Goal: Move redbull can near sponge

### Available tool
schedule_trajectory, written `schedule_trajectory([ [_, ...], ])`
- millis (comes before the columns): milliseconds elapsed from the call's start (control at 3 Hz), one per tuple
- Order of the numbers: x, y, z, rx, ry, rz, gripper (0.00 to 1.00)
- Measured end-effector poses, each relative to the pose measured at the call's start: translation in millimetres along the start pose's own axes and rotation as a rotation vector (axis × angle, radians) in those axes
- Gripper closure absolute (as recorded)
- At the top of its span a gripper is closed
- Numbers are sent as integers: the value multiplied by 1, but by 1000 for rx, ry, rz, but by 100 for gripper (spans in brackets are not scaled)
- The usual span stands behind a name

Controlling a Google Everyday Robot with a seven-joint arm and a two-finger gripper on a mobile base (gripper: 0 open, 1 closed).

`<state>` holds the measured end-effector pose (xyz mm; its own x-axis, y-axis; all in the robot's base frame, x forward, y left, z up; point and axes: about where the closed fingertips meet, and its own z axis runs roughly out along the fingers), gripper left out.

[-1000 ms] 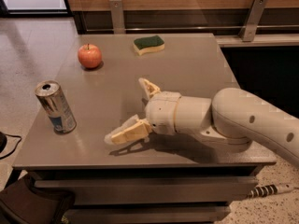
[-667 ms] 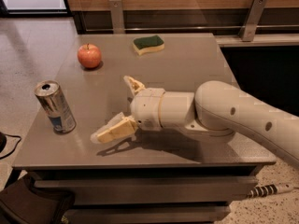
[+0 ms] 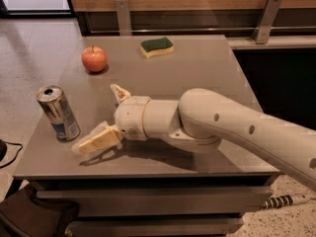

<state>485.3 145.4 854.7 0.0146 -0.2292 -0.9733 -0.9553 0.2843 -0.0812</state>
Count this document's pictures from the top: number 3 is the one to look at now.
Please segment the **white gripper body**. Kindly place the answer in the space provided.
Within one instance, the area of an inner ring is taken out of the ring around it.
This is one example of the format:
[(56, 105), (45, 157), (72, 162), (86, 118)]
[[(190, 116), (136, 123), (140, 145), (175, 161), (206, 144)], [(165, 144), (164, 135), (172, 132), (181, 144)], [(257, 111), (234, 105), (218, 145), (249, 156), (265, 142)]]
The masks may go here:
[(132, 96), (121, 102), (114, 114), (115, 123), (125, 139), (145, 141), (147, 136), (143, 128), (143, 115), (149, 97)]

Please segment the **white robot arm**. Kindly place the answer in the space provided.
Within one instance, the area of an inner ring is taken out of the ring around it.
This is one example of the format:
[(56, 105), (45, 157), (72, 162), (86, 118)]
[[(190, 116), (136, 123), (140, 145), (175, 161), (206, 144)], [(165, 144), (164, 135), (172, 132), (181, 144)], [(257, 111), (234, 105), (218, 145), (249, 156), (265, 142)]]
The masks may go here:
[(209, 154), (222, 140), (235, 143), (305, 187), (316, 189), (316, 131), (257, 112), (210, 90), (195, 88), (178, 100), (132, 96), (111, 86), (115, 123), (103, 121), (72, 146), (87, 155), (121, 141), (161, 139), (189, 152)]

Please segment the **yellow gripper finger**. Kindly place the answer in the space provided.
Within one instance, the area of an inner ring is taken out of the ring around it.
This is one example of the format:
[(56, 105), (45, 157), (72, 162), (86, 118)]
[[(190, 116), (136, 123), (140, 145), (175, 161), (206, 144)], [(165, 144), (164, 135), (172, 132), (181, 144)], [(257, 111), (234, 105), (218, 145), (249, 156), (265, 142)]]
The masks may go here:
[(131, 94), (127, 90), (117, 84), (111, 84), (110, 88), (119, 104), (131, 97)]
[(72, 145), (75, 154), (88, 155), (107, 150), (113, 146), (121, 147), (122, 135), (117, 126), (106, 121), (98, 124), (91, 132)]

